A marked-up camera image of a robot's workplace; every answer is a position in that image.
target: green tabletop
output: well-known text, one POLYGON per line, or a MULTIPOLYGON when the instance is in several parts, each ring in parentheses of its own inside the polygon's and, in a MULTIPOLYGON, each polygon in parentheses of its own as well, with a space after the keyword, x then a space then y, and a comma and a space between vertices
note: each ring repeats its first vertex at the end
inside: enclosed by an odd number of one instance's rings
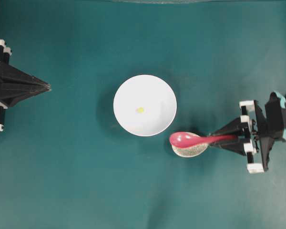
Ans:
POLYGON ((286 0, 2 0, 0 39, 11 65, 52 86, 6 113, 0 229, 286 229, 286 143, 249 175, 245 157, 186 159, 168 142, 222 127, 239 101, 286 94, 286 0), (113 114, 115 91, 139 74, 177 97, 175 120, 152 137, 113 114))

